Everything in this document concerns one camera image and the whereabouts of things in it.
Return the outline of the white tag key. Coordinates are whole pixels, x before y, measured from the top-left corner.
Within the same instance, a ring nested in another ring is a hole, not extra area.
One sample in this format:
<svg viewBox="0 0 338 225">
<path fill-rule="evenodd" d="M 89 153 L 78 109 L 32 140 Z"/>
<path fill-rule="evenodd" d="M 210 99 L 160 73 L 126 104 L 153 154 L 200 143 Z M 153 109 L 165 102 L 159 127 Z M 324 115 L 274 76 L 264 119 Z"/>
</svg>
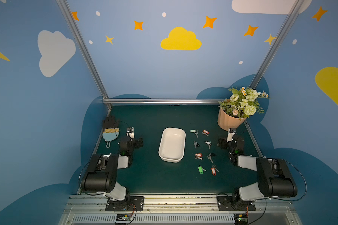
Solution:
<svg viewBox="0 0 338 225">
<path fill-rule="evenodd" d="M 207 144 L 208 148 L 211 149 L 211 145 L 212 145 L 211 142 L 205 141 L 205 144 Z"/>
</svg>

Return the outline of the black head key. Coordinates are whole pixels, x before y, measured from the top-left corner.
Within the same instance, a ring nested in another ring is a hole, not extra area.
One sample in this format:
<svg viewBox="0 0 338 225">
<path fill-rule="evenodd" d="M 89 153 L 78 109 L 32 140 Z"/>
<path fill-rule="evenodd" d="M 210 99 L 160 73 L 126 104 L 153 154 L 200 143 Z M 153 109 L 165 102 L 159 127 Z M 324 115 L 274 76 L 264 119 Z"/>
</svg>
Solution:
<svg viewBox="0 0 338 225">
<path fill-rule="evenodd" d="M 197 149 L 200 146 L 196 141 L 194 141 L 193 144 L 195 146 L 195 149 Z"/>
</svg>

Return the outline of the green tag key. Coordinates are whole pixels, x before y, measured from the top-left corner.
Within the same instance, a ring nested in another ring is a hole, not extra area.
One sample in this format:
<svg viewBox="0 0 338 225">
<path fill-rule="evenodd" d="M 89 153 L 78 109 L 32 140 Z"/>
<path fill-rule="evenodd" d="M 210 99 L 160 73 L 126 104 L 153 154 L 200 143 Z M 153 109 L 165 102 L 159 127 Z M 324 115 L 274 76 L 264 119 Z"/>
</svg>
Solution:
<svg viewBox="0 0 338 225">
<path fill-rule="evenodd" d="M 202 166 L 198 166 L 198 171 L 200 174 L 203 174 L 204 172 L 206 172 L 206 170 Z"/>
<path fill-rule="evenodd" d="M 192 130 L 190 130 L 190 133 L 195 134 L 195 136 L 198 138 L 198 131 L 197 130 L 192 129 Z"/>
</svg>

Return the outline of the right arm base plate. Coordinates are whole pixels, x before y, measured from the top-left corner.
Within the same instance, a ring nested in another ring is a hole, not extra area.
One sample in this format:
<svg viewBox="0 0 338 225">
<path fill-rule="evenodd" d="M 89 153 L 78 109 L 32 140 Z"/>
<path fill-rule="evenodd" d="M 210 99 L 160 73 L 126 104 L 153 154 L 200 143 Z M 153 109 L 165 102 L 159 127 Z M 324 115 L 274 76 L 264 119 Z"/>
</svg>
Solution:
<svg viewBox="0 0 338 225">
<path fill-rule="evenodd" d="M 219 211 L 255 211 L 254 202 L 243 201 L 240 198 L 232 199 L 231 196 L 217 196 Z"/>
</svg>

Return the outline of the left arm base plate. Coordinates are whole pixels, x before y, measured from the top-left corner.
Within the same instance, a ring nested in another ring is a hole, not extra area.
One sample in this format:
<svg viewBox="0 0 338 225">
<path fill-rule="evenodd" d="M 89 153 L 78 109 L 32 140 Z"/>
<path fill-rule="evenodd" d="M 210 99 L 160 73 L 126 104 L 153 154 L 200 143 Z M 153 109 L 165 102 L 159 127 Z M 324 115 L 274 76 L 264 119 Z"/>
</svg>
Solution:
<svg viewBox="0 0 338 225">
<path fill-rule="evenodd" d="M 142 212 L 144 207 L 144 196 L 131 196 L 126 197 L 123 201 L 114 201 L 108 199 L 105 207 L 106 212 L 119 212 L 119 211 L 138 211 Z"/>
</svg>

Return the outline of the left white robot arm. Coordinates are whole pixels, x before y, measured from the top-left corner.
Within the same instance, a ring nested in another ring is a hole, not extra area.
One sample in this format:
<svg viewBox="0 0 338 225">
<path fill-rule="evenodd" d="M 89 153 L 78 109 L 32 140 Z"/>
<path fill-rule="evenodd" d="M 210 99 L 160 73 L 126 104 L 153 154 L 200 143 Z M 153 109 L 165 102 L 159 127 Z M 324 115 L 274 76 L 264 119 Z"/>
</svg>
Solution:
<svg viewBox="0 0 338 225">
<path fill-rule="evenodd" d="M 113 202 L 128 203 L 129 191 L 117 182 L 117 171 L 129 168 L 134 150 L 143 146 L 143 138 L 126 136 L 119 142 L 117 154 L 93 155 L 83 177 L 79 178 L 81 191 L 88 195 L 104 195 Z"/>
</svg>

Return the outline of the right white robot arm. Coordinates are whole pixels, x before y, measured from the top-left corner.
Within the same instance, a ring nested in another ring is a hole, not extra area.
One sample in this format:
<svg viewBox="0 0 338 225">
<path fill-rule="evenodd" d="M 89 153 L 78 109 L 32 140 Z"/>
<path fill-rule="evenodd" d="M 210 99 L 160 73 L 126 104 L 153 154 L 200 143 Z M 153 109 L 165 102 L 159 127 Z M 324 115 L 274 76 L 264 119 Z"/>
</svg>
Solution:
<svg viewBox="0 0 338 225">
<path fill-rule="evenodd" d="M 230 139 L 219 138 L 217 146 L 228 151 L 229 160 L 234 166 L 257 173 L 257 182 L 234 189 L 232 204 L 297 196 L 298 188 L 285 160 L 245 155 L 245 141 L 237 135 Z"/>
</svg>

